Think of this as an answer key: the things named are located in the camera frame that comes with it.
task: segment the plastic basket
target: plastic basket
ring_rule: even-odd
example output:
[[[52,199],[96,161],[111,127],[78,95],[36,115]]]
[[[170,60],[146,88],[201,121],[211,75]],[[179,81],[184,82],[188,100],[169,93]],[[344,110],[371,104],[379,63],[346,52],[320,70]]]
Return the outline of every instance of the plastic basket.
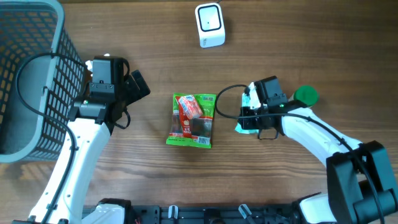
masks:
[[[81,61],[63,24],[60,3],[0,1],[0,162],[55,160],[65,130],[26,109],[14,76],[30,55],[56,52]],[[68,122],[68,105],[82,89],[83,69],[58,57],[31,61],[20,78],[21,94],[33,108]]]

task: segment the green cap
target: green cap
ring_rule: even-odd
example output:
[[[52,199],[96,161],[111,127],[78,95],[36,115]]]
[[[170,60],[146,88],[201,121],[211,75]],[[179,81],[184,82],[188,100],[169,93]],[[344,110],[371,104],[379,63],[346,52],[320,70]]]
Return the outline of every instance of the green cap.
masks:
[[[294,92],[293,99],[300,100],[307,106],[313,106],[318,101],[319,94],[312,86],[301,86]]]

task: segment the green lid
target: green lid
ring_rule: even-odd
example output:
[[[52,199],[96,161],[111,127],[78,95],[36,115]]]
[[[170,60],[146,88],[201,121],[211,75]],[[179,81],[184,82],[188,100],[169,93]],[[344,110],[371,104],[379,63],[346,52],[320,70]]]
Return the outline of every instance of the green lid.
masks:
[[[300,100],[308,106],[313,106],[318,101],[319,95],[312,86],[301,86],[294,93],[293,99]]]

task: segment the light blue object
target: light blue object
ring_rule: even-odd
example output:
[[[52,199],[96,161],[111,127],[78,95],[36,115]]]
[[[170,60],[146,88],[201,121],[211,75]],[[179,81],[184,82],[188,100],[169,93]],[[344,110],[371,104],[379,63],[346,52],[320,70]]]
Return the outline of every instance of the light blue object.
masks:
[[[242,94],[242,106],[250,106],[250,97]],[[240,134],[258,134],[259,130],[243,130],[241,124],[237,124],[235,131]]]

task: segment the wooden table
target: wooden table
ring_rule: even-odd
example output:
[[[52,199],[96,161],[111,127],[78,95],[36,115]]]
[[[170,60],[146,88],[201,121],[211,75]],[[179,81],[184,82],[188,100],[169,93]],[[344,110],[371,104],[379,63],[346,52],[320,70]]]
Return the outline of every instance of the wooden table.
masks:
[[[212,49],[199,46],[194,10],[200,3],[63,5],[83,60],[126,57],[151,89],[129,106],[130,127],[115,129],[87,205],[105,197],[134,205],[284,203],[326,192],[325,168],[301,145],[238,134],[236,121],[221,116],[212,149],[165,144],[173,92],[218,93],[272,75],[288,95],[314,86],[320,94],[314,112],[353,138],[383,143],[398,174],[397,1],[225,0],[226,43]],[[238,114],[241,91],[225,93],[220,108]],[[1,223],[28,216],[53,167],[0,165]]]

